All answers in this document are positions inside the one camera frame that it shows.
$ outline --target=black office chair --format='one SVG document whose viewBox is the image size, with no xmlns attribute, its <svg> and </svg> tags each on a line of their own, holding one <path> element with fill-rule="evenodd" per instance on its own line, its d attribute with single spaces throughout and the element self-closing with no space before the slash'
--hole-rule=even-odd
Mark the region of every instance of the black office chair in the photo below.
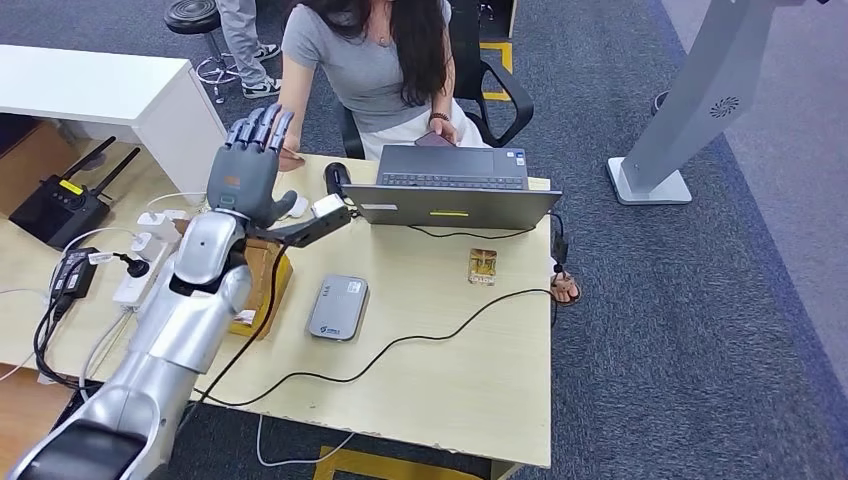
<svg viewBox="0 0 848 480">
<path fill-rule="evenodd" d="M 519 85 L 515 77 L 501 64 L 490 64 L 480 58 L 480 22 L 478 0 L 451 0 L 452 14 L 450 22 L 451 49 L 456 65 L 456 84 L 454 98 L 474 100 L 480 106 L 480 115 L 465 112 L 471 119 L 483 141 L 492 147 L 503 147 L 533 118 L 533 100 Z M 483 100 L 483 75 L 490 72 L 503 87 L 515 106 L 515 120 L 500 137 L 495 137 L 489 129 L 489 113 Z M 343 105 L 338 105 L 339 123 L 342 141 L 349 158 L 365 158 L 362 139 L 353 114 Z"/>
</svg>

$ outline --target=stool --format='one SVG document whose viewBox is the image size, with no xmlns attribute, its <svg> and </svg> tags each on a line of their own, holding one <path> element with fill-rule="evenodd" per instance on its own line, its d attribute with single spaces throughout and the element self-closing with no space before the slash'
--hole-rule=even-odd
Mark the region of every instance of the stool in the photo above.
<svg viewBox="0 0 848 480">
<path fill-rule="evenodd" d="M 201 82 L 213 86 L 215 103 L 224 103 L 224 97 L 218 92 L 218 85 L 235 81 L 239 75 L 233 56 L 221 53 L 212 35 L 212 32 L 221 26 L 221 15 L 218 14 L 215 1 L 177 0 L 165 12 L 165 25 L 180 35 L 203 34 L 212 56 L 200 62 L 194 71 Z"/>
</svg>

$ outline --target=jeans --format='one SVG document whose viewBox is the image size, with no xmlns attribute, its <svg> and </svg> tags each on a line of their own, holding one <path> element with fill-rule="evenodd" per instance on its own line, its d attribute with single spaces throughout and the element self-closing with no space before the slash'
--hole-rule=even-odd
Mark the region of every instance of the jeans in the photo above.
<svg viewBox="0 0 848 480">
<path fill-rule="evenodd" d="M 256 59 L 259 36 L 256 33 L 256 0 L 215 0 L 221 14 L 224 40 L 236 61 L 243 85 L 256 85 L 267 74 Z"/>
</svg>

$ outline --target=laptop keyboard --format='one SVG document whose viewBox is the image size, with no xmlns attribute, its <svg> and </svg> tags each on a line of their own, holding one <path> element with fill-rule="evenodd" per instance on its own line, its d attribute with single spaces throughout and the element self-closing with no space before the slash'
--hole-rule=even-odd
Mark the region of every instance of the laptop keyboard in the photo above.
<svg viewBox="0 0 848 480">
<path fill-rule="evenodd" d="M 524 190 L 519 177 L 466 177 L 455 175 L 409 175 L 384 173 L 381 185 L 404 187 L 485 188 L 489 190 Z"/>
</svg>

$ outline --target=white skirt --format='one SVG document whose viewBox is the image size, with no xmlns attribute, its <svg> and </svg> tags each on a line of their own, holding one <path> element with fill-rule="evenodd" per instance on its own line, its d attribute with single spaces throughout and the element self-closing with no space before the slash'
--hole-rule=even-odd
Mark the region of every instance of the white skirt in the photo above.
<svg viewBox="0 0 848 480">
<path fill-rule="evenodd" d="M 430 109 L 412 120 L 396 127 L 379 132 L 360 133 L 366 160 L 380 160 L 384 145 L 414 145 L 415 141 L 430 132 Z M 451 123 L 456 128 L 459 147 L 490 148 L 483 143 L 477 125 L 474 125 L 459 108 L 456 100 L 451 100 Z"/>
</svg>

